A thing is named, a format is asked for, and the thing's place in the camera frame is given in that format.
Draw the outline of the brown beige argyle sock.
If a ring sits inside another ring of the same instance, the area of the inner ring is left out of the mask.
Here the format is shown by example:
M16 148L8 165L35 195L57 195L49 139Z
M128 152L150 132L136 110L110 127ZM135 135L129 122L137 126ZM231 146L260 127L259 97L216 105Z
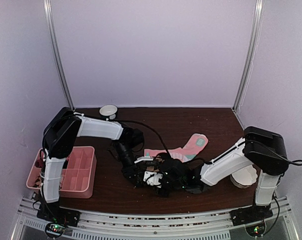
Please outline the brown beige argyle sock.
M145 162L145 169L149 172L160 172L161 166L168 160L170 156L166 153L156 155L150 161Z

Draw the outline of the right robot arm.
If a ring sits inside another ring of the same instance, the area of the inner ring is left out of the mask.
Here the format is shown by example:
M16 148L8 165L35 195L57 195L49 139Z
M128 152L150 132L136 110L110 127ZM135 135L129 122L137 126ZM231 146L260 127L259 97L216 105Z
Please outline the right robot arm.
M275 132L249 126L231 148L211 161L194 169L168 155L146 183L162 190L166 196L172 190L201 194L225 177L255 165L261 172L254 194L254 205L247 210L250 220L259 220L266 212L280 176L290 165L302 166L302 159L289 160L283 137Z

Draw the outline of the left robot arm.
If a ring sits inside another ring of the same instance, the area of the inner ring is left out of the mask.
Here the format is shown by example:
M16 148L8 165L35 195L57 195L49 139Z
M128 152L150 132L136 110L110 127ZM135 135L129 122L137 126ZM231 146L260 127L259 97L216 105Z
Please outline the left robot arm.
M62 108L43 131L43 213L52 222L63 218L57 207L60 198L88 199L93 195L98 149L97 141L115 145L116 154L127 170L135 165L133 149L144 143L144 134L118 120L118 108L104 105L99 117Z

